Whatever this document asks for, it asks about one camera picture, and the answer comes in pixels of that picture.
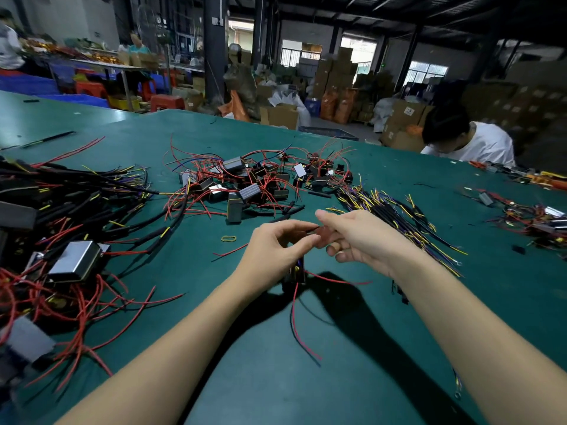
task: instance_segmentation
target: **hand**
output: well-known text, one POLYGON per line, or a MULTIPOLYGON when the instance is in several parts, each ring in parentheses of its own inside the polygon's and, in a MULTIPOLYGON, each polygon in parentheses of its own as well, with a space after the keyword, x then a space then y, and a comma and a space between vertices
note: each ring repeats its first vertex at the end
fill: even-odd
POLYGON ((395 278, 398 258, 421 252, 398 231, 366 210, 336 215, 317 210, 315 216, 323 226, 315 232, 321 236, 317 248, 327 246, 327 253, 338 262, 363 262, 389 278, 395 278))
POLYGON ((246 284, 254 295, 270 289, 321 240, 307 234, 316 228, 317 224, 291 219, 259 226, 231 279, 246 284))

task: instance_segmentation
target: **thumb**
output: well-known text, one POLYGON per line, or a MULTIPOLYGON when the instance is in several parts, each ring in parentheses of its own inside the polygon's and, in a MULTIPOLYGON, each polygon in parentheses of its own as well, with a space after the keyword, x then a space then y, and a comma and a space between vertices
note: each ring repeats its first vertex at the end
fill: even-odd
POLYGON ((323 225, 326 225, 327 227, 330 227, 343 235, 350 222, 347 218, 342 218, 340 215, 325 212, 324 210, 315 211, 315 216, 322 222, 323 225))
POLYGON ((286 248, 286 250, 288 254, 290 254, 293 257, 293 260, 295 261, 297 259, 300 259, 311 249, 313 249, 320 240, 321 240, 320 235, 311 234, 310 236, 303 237, 293 246, 286 248))

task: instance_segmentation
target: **left hand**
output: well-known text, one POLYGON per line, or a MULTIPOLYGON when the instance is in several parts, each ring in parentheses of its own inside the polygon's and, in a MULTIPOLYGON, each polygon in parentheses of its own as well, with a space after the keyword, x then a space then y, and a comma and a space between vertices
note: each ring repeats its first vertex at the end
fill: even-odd
POLYGON ((321 240, 319 235, 307 234, 317 227, 292 219, 259 226, 231 279, 245 285, 254 295, 270 289, 321 240))

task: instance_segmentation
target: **green tabletop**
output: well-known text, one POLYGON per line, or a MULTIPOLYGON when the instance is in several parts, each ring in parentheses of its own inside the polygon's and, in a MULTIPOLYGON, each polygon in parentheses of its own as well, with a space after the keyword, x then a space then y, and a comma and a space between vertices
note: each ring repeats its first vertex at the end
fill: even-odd
POLYGON ((122 110, 87 106, 0 91, 0 148, 19 146, 67 131, 131 119, 122 110))
MULTIPOLYGON (((163 165, 171 160, 170 136, 187 152, 215 152, 224 158, 255 149, 283 149, 293 143, 317 151, 327 137, 269 126, 165 110, 132 120, 89 128, 70 138, 14 149, 11 155, 29 162, 45 160, 94 137, 105 140, 77 156, 68 166, 86 164, 98 170, 149 166, 152 187, 179 188, 177 174, 163 165)), ((551 251, 527 248, 522 256, 512 244, 525 246, 525 236, 495 228, 483 221, 501 214, 455 193, 463 187, 498 192, 519 203, 567 207, 562 192, 510 182, 505 176, 478 171, 467 163, 422 156, 364 143, 338 140, 331 148, 352 146, 351 169, 367 188, 377 187, 415 203, 438 233, 461 246, 463 283, 512 328, 543 353, 567 368, 567 287, 565 263, 551 251)), ((316 221, 317 208, 338 205, 335 198, 302 194, 306 209, 297 218, 316 221)), ((163 200, 150 202, 140 219, 158 212, 163 200)), ((100 350, 110 369, 118 371, 175 323, 180 321, 235 268, 239 251, 216 262, 223 253, 248 241, 264 218, 227 226, 223 217, 186 218, 151 264, 124 278, 131 294, 145 298, 153 285, 154 300, 187 294, 172 303, 145 310, 115 342, 100 350), (235 235, 235 243, 220 242, 235 235)), ((151 225, 153 231, 161 222, 151 225)), ((130 257, 112 259, 114 273, 130 257)), ((206 384, 190 405, 191 424, 455 424, 485 423, 466 393, 457 401, 451 366, 411 305, 392 295, 391 281, 362 264, 338 264, 323 250, 310 252, 306 269, 330 272, 352 282, 373 280, 358 288, 311 283, 296 304, 295 322, 302 340, 322 356, 321 367, 294 341, 290 328, 290 299, 280 286, 260 297, 237 321, 206 384)), ((119 313, 89 329, 86 343, 107 340, 135 312, 119 313)), ((58 340, 70 339, 70 335, 58 340)), ((52 423, 106 379, 104 371, 84 359, 71 384, 54 393, 49 380, 21 391, 25 419, 52 423)))

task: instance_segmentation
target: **forearm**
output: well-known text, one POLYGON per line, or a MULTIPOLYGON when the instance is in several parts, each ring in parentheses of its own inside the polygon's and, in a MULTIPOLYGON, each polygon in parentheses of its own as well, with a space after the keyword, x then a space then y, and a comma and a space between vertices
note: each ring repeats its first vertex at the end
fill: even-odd
POLYGON ((396 281, 490 423, 564 423, 561 368, 421 251, 399 259, 396 270, 396 281))
POLYGON ((227 279, 58 424, 176 423, 226 331, 253 297, 227 279))

